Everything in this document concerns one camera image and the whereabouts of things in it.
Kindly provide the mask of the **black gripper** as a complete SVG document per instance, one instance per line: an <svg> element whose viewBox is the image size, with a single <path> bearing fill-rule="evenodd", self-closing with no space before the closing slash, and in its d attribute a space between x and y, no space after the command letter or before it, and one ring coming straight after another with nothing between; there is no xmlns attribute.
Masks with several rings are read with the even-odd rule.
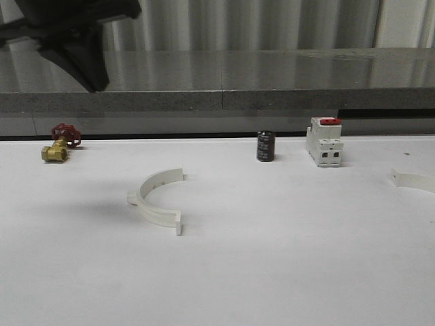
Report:
<svg viewBox="0 0 435 326"><path fill-rule="evenodd" d="M103 24L136 19L138 1L17 1L23 17L1 25L1 47L18 39L40 43L39 54L70 74L88 92L109 84Z"/></svg>

